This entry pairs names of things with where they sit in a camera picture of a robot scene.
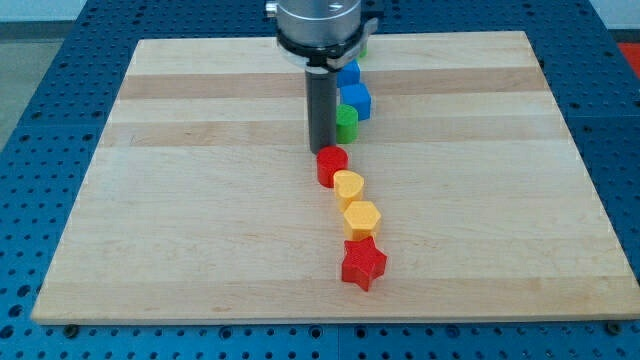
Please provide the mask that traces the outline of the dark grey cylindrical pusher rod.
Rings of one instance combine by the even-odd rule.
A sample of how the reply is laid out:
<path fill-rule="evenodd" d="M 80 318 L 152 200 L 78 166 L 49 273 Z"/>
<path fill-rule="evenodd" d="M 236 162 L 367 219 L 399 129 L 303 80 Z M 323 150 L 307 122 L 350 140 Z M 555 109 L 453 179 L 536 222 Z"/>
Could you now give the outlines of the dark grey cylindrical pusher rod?
<path fill-rule="evenodd" d="M 313 154 L 336 144 L 337 73 L 305 72 L 309 147 Z"/>

